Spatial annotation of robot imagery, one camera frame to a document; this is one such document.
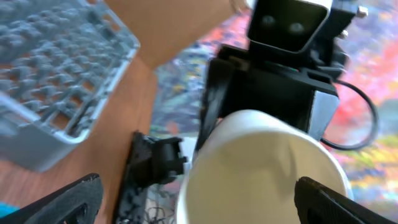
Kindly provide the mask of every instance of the brown table surface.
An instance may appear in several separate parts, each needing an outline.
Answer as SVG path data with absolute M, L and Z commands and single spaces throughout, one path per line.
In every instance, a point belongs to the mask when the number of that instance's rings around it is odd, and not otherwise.
M 111 223 L 132 132 L 148 133 L 157 81 L 135 58 L 111 96 L 90 137 L 44 173 L 0 162 L 0 201 L 23 207 L 95 172 L 104 185 L 96 224 Z

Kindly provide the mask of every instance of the gray plastic basket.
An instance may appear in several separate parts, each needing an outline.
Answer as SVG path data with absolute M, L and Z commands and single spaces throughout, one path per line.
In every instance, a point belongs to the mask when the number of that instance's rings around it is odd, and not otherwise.
M 0 156 L 39 172 L 64 158 L 138 48 L 102 1 L 0 0 Z

